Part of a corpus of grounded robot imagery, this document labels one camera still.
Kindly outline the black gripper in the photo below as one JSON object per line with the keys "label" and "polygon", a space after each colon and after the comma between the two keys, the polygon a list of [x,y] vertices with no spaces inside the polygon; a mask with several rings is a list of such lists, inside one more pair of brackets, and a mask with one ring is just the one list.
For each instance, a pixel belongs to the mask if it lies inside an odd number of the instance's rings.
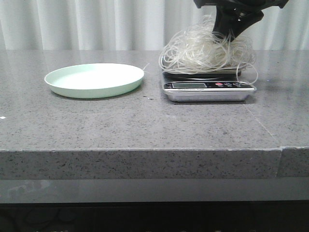
{"label": "black gripper", "polygon": [[262,10],[272,6],[282,9],[287,2],[288,0],[194,0],[197,8],[216,7],[212,33],[219,39],[230,36],[231,41],[234,41],[247,28],[262,20],[264,17]]}

